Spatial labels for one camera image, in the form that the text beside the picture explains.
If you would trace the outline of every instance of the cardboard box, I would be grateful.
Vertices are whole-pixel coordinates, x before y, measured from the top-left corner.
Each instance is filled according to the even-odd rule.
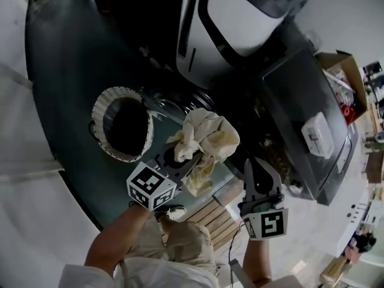
[[[345,72],[349,85],[355,90],[355,116],[352,122],[355,122],[368,109],[367,98],[365,96],[364,83],[362,81],[358,65],[352,55],[346,52],[337,53],[318,53],[316,59],[320,66],[332,73],[341,67]]]

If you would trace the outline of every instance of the white appliance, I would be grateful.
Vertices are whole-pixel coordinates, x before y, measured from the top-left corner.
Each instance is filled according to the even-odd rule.
[[[183,0],[176,66],[192,83],[210,89],[244,67],[275,28],[307,0]]]

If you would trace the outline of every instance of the sneaker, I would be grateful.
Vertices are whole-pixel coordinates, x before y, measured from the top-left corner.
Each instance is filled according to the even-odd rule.
[[[177,220],[181,218],[186,212],[187,209],[181,205],[160,206],[155,210],[155,218],[158,221],[162,215],[167,215],[171,220]]]

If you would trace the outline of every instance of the red object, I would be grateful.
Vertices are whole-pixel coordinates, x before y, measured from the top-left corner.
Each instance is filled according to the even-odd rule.
[[[343,112],[343,115],[347,121],[347,125],[350,125],[353,118],[355,117],[355,110],[353,110],[350,106],[343,104],[341,105],[341,111]]]

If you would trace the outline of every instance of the kitchen counter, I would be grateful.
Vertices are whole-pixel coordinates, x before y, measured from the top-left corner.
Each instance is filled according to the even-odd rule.
[[[65,168],[80,205],[102,226],[128,208],[125,180],[137,163],[107,155],[88,132],[96,98],[111,86],[139,89],[163,82],[127,46],[93,0],[29,2],[25,26],[28,77],[34,82],[38,114],[53,154]],[[154,142],[142,161],[181,127],[169,119],[154,120]],[[212,175],[214,190],[233,174],[223,164]],[[201,200],[184,191],[174,203],[195,208]]]

